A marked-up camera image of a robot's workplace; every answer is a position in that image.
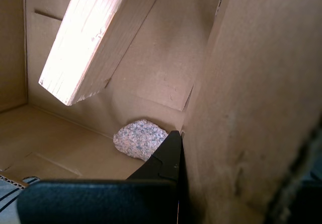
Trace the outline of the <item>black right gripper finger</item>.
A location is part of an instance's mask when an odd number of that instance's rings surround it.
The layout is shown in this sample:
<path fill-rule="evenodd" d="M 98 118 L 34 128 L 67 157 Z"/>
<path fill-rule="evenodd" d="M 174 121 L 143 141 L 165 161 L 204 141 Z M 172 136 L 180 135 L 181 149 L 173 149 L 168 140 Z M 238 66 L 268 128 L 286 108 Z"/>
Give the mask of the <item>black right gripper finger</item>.
<path fill-rule="evenodd" d="M 303 181 L 300 184 L 281 217 L 281 223 L 321 224 L 321 181 Z"/>
<path fill-rule="evenodd" d="M 182 137 L 170 132 L 125 180 L 44 180 L 18 197 L 21 223 L 176 223 Z"/>

